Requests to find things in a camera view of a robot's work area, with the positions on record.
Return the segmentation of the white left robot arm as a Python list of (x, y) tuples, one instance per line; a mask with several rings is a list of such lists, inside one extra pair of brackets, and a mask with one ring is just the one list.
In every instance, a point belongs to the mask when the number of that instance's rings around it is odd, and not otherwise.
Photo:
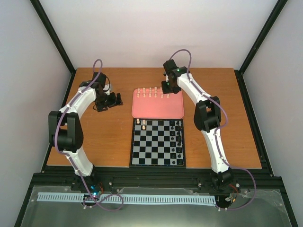
[(68, 159), (76, 175), (83, 176), (81, 183), (90, 191), (97, 188), (98, 178), (92, 174), (94, 166), (83, 148), (80, 119), (91, 103), (97, 112), (123, 105), (121, 94), (111, 91), (110, 80), (104, 73), (93, 73), (92, 80), (80, 83), (77, 93), (64, 107), (48, 115), (50, 145)]

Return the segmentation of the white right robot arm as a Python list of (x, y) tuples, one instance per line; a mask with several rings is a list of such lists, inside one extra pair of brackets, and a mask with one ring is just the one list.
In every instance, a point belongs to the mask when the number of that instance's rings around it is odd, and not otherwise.
[(221, 139), (221, 106), (216, 96), (205, 92), (195, 81), (189, 69), (178, 67), (173, 59), (163, 64), (166, 80), (161, 83), (164, 94), (185, 91), (195, 104), (194, 124), (201, 131), (211, 159), (212, 185), (222, 192), (232, 181), (231, 169)]

